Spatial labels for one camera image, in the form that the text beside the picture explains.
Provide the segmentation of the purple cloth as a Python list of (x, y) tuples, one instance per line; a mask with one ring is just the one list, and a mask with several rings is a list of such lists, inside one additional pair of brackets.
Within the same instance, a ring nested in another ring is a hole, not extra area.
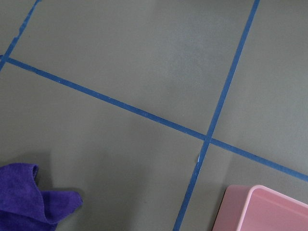
[(41, 191), (38, 165), (13, 163), (0, 168), (0, 229), (54, 231), (83, 201), (75, 191)]

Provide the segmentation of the pink plastic bin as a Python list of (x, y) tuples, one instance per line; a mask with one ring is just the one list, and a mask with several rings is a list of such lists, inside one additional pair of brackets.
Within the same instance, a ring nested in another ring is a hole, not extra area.
[(306, 231), (308, 205), (262, 185), (230, 185), (214, 231)]

